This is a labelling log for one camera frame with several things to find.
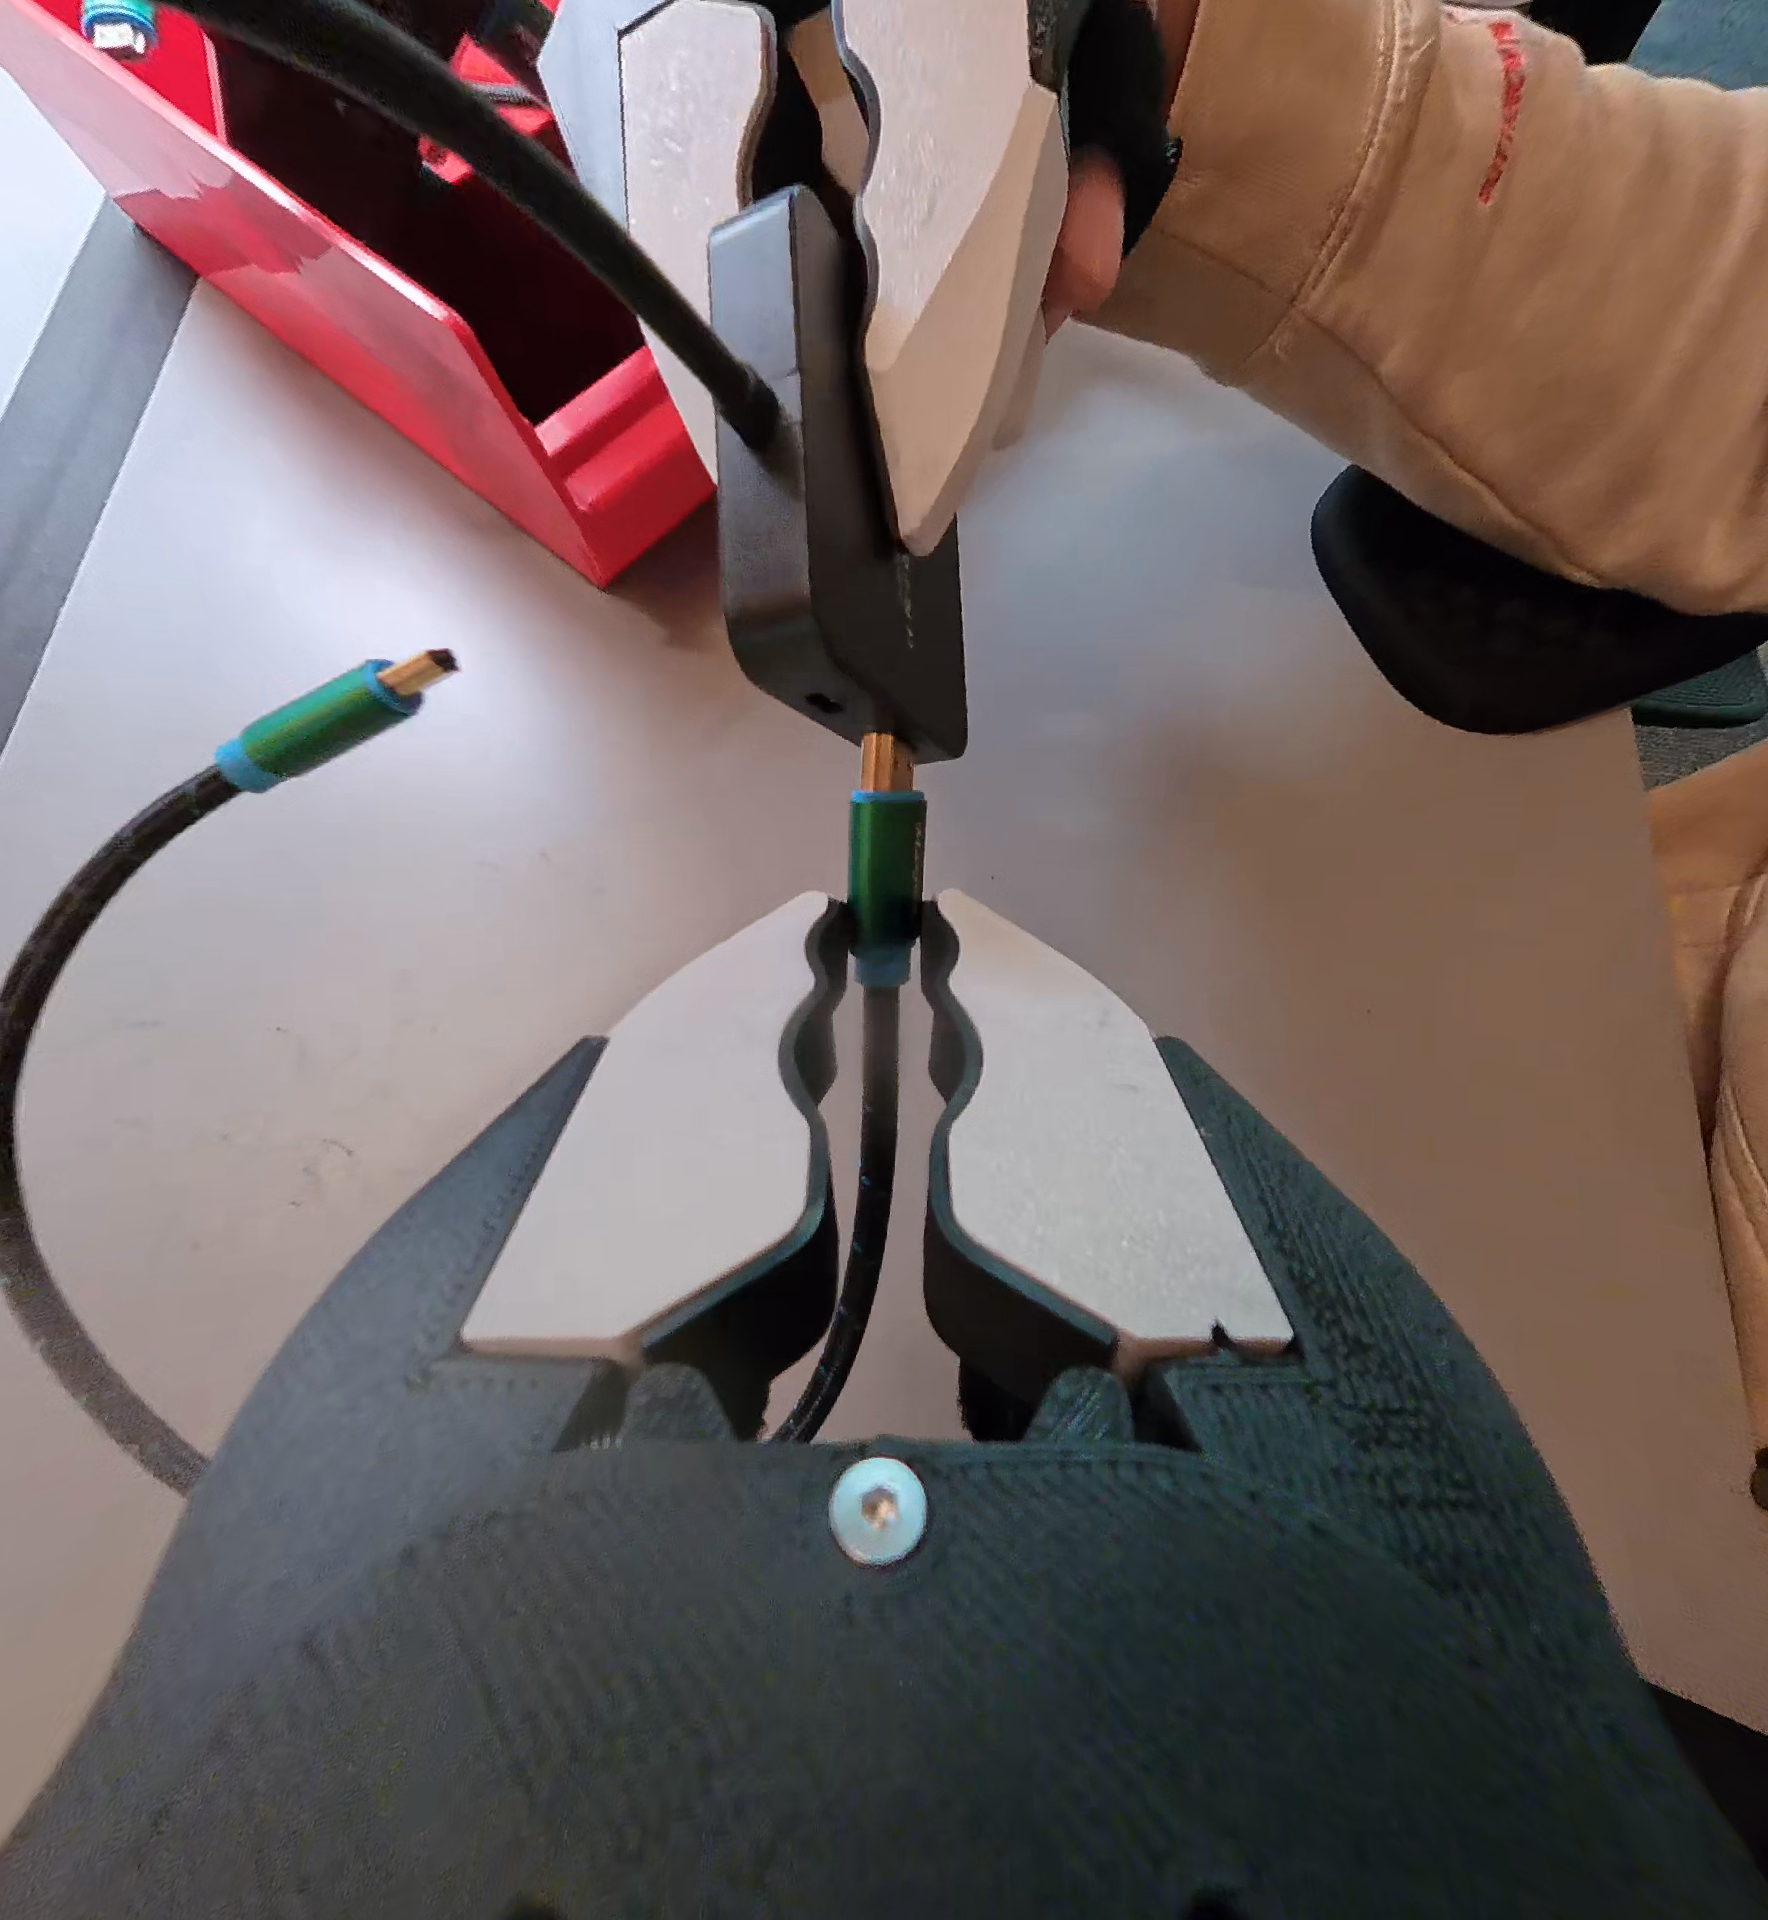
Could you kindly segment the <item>person's right forearm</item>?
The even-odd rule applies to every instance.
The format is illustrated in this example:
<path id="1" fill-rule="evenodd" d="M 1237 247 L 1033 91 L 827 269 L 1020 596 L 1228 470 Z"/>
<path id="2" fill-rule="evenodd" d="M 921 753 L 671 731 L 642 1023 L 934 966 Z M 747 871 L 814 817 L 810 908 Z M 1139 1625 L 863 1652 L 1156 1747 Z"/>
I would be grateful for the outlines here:
<path id="1" fill-rule="evenodd" d="M 1177 16 L 1177 179 L 1096 324 L 1520 562 L 1768 612 L 1768 89 L 1458 5 Z"/>

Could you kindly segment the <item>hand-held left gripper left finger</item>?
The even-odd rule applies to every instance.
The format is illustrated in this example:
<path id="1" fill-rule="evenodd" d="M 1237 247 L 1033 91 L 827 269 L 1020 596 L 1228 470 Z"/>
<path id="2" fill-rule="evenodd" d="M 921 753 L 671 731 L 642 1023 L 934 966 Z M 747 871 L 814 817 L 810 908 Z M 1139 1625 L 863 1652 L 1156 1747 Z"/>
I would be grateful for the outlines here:
<path id="1" fill-rule="evenodd" d="M 463 1324 L 482 1356 L 645 1364 L 824 1222 L 800 1067 L 841 904 L 800 893 L 613 1027 Z"/>

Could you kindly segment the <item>black bin divider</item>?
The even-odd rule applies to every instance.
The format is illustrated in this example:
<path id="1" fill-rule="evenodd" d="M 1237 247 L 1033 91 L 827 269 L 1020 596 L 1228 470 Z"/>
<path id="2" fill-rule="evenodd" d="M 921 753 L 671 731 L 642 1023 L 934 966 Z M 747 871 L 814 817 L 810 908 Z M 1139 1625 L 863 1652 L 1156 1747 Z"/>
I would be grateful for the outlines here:
<path id="1" fill-rule="evenodd" d="M 529 423 L 642 347 L 632 314 L 488 183 L 439 179 L 416 139 L 314 76 L 226 35 L 210 49 L 233 150 L 454 309 Z"/>

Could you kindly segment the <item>person's right hand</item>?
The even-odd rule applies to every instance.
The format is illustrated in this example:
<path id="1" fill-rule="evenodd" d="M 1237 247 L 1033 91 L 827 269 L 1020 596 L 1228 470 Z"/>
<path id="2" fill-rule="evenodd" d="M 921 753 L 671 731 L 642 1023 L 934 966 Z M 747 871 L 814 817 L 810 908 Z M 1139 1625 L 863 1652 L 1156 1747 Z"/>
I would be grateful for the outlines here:
<path id="1" fill-rule="evenodd" d="M 1077 150 L 1064 221 L 1041 294 L 1045 340 L 1098 312 L 1120 281 L 1126 237 L 1126 190 L 1120 166 L 1096 146 Z"/>

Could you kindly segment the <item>red plastic bin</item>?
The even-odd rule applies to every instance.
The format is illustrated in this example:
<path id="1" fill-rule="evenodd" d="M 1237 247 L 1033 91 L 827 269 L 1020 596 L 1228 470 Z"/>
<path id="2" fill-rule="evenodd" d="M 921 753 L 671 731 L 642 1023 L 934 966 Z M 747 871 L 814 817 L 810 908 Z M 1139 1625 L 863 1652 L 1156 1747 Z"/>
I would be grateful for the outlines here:
<path id="1" fill-rule="evenodd" d="M 184 16 L 123 64 L 80 39 L 78 5 L 0 2 L 0 69 L 131 225 L 594 587 L 712 500 L 645 345 L 529 423 L 454 309 L 227 144 Z"/>

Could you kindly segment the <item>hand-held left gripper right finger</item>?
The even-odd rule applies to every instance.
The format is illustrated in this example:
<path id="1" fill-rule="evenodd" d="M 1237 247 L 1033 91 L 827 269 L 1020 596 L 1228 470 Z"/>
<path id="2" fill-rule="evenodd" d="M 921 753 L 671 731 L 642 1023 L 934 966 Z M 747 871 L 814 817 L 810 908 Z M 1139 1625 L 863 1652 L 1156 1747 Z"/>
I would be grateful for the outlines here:
<path id="1" fill-rule="evenodd" d="M 971 900 L 925 910 L 926 1316 L 966 1364 L 1280 1354 L 1293 1326 L 1150 1027 Z"/>

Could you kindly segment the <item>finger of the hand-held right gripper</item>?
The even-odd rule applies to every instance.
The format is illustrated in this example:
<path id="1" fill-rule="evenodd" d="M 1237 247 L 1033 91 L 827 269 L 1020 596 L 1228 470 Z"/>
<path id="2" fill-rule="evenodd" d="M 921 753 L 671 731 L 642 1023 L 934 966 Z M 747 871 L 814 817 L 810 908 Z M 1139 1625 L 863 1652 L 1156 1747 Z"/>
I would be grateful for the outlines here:
<path id="1" fill-rule="evenodd" d="M 830 35 L 867 129 L 863 382 L 897 542 L 930 557 L 1022 434 L 1069 194 L 1064 107 L 1025 2 L 830 5 Z"/>
<path id="2" fill-rule="evenodd" d="M 625 304 L 697 453 L 784 444 L 756 365 L 770 307 L 752 151 L 775 105 L 764 5 L 563 2 L 538 74 L 579 183 L 640 255 Z"/>

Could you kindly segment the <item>black hdmi adapter with cable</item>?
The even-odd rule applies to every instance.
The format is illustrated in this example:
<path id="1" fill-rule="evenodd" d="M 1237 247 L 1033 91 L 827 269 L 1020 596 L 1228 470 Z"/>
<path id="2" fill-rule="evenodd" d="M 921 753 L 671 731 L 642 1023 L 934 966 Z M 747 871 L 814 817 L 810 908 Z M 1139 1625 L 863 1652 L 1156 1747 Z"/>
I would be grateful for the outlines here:
<path id="1" fill-rule="evenodd" d="M 724 423 L 719 600 L 745 677 L 844 741 L 959 758 L 967 689 L 956 534 L 897 547 L 857 376 L 857 245 L 805 188 L 707 244 L 714 332 L 622 222 L 447 64 L 368 5 L 180 5 L 459 155 L 697 376 Z"/>

